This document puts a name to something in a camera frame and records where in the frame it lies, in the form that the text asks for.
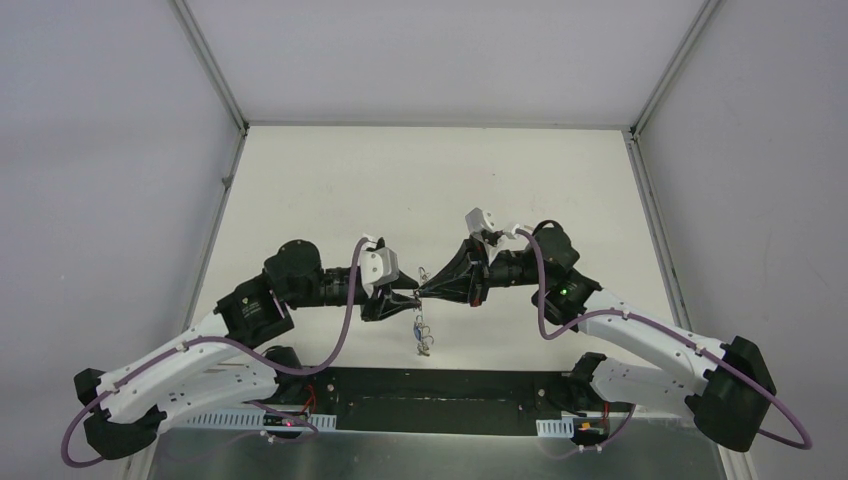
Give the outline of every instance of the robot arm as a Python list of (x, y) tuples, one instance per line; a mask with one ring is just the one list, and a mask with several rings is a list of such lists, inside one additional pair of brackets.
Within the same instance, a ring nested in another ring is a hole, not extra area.
[[(146, 447), (157, 433), (182, 419), (270, 397), (287, 376), (259, 362), (245, 366), (250, 375), (202, 372), (241, 354), (238, 346), (252, 350), (293, 329), (289, 309), (346, 305), (351, 291), (364, 321), (417, 307), (416, 299), (395, 292), (418, 286), (400, 272), (395, 253), (382, 239), (360, 243), (364, 251), (354, 275), (350, 268), (323, 269), (318, 249), (310, 242), (286, 243), (265, 261), (260, 275), (219, 300), (198, 324), (127, 366), (77, 374), (74, 384), (83, 405), (101, 399), (84, 422), (88, 443), (103, 458), (121, 458)], [(351, 278), (356, 281), (352, 290)], [(230, 344), (203, 342), (203, 337), (224, 338)], [(296, 357), (276, 362), (300, 368)]]
[[(496, 230), (490, 212), (480, 209), (466, 216), (466, 224), (469, 238), (448, 265), (421, 286), (421, 298), (440, 298), (477, 307), (492, 288), (539, 284), (540, 268), (532, 248), (504, 250), (505, 239), (515, 237), (518, 224)], [(663, 331), (628, 319), (631, 313), (647, 315), (580, 274), (574, 268), (580, 255), (558, 223), (539, 224), (532, 237), (542, 253), (541, 274), (547, 288), (544, 292), (537, 291), (531, 302), (538, 306), (541, 296), (545, 320), (565, 325), (587, 311), (593, 312), (589, 318), (581, 317), (581, 323), (571, 329), (614, 343), (658, 367), (626, 365), (604, 355), (587, 354), (564, 375), (565, 381), (582, 384), (593, 398), (638, 403), (693, 418), (695, 425), (716, 443), (737, 451), (750, 448), (770, 406), (769, 400), (701, 352), (724, 350), (724, 362), (774, 394), (774, 383), (756, 345), (741, 337), (726, 344), (663, 325), (664, 330), (699, 347), (687, 348)], [(546, 339), (558, 335), (547, 334), (543, 328), (540, 323)]]

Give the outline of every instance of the metal chain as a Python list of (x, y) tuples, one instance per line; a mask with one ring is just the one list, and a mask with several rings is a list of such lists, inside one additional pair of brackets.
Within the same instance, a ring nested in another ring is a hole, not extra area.
[[(418, 276), (420, 277), (420, 285), (424, 285), (430, 279), (430, 274), (424, 270), (424, 267), (418, 267)], [(424, 305), (421, 302), (421, 297), (418, 295), (417, 289), (413, 292), (413, 295), (415, 296), (415, 300), (418, 301), (418, 308), (416, 309), (418, 313), (415, 315), (415, 324), (412, 326), (412, 333), (415, 335), (415, 339), (418, 340), (418, 355), (429, 357), (430, 347), (436, 341), (430, 335), (430, 327), (424, 323)]]

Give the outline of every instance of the gray floor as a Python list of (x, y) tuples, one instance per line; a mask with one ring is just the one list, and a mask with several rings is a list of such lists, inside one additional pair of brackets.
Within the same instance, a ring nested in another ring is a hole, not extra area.
[(715, 446), (700, 433), (666, 421), (634, 419), (602, 454), (566, 461), (551, 453), (573, 448), (564, 439), (415, 435), (322, 434), (300, 445), (270, 446), (244, 438), (191, 463), (237, 432), (176, 429), (160, 442), (150, 480), (165, 479), (723, 479)]

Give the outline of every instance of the gray wall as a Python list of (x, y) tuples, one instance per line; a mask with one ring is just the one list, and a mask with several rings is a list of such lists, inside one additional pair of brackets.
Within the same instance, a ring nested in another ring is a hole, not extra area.
[(0, 86), (0, 477), (112, 478), (72, 377), (181, 323), (237, 131), (164, 0), (3, 2)]
[(762, 479), (848, 467), (845, 25), (844, 0), (727, 2), (642, 142), (695, 329), (756, 341), (813, 436), (757, 440)]

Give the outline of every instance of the white tabletop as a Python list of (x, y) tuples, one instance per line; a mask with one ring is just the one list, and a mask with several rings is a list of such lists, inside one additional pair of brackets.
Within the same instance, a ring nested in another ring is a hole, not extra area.
[[(194, 321), (293, 239), (315, 243), (327, 268), (348, 267), (362, 233), (383, 236), (404, 272), (435, 273), (467, 237), (463, 217), (478, 206), (503, 222), (559, 221), (581, 273), (671, 321), (620, 132), (382, 127), (250, 129)], [(512, 249), (524, 246), (516, 240)], [(478, 308), (425, 300), (430, 357), (417, 355), (413, 312), (364, 323), (356, 307), (335, 365), (568, 370), (587, 351), (644, 363), (582, 333), (542, 340), (534, 292), (495, 289)], [(295, 329), (273, 343), (294, 346), (306, 365), (321, 362), (343, 309), (292, 313)]]

